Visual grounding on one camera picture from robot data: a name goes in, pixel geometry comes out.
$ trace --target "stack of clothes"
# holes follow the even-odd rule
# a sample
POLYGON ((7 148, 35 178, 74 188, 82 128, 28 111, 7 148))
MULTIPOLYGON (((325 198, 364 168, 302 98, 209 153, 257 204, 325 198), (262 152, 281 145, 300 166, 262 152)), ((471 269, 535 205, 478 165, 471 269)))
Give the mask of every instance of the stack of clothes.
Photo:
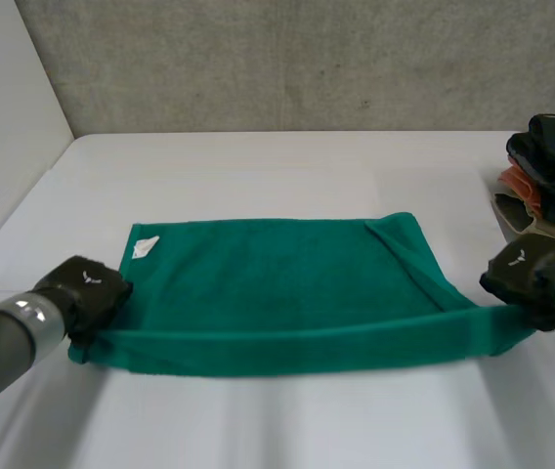
POLYGON ((555 237, 555 114, 535 115, 507 151, 512 166, 499 177, 505 190, 494 195, 497 211, 517 234, 555 237))

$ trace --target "wall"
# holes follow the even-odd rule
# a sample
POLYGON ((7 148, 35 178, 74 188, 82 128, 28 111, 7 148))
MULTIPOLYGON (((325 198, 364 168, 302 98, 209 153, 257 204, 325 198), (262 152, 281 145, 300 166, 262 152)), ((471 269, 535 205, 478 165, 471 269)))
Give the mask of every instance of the wall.
POLYGON ((77 136, 513 130, 555 112, 552 0, 18 0, 77 136))
POLYGON ((0 0, 0 227, 72 140, 14 2, 0 0))

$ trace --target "gray concrete wall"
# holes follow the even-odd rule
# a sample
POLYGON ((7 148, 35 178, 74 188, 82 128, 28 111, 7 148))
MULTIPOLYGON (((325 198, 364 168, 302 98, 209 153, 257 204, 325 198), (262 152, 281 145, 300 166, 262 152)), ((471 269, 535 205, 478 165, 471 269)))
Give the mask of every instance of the gray concrete wall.
POLYGON ((517 129, 554 0, 18 0, 77 136, 517 129))

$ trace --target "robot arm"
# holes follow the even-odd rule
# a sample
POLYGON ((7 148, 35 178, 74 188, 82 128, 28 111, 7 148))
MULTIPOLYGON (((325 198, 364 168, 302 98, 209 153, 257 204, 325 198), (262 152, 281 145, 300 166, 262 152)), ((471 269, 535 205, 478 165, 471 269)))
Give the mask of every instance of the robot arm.
POLYGON ((501 301, 526 307, 532 327, 555 329, 555 239, 518 237, 489 262, 480 284, 501 301))
POLYGON ((0 302, 0 392, 66 335, 74 345, 88 345, 131 292, 119 272, 75 256, 31 291, 0 302))

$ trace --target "beige cloth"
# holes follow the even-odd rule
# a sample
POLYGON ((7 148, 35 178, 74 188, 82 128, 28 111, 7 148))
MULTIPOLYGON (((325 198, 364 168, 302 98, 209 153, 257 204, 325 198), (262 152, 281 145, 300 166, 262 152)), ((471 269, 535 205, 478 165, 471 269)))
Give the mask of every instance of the beige cloth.
POLYGON ((555 237, 555 224, 533 216, 525 202, 512 193, 496 193, 494 207, 505 223, 517 235, 535 233, 555 237))

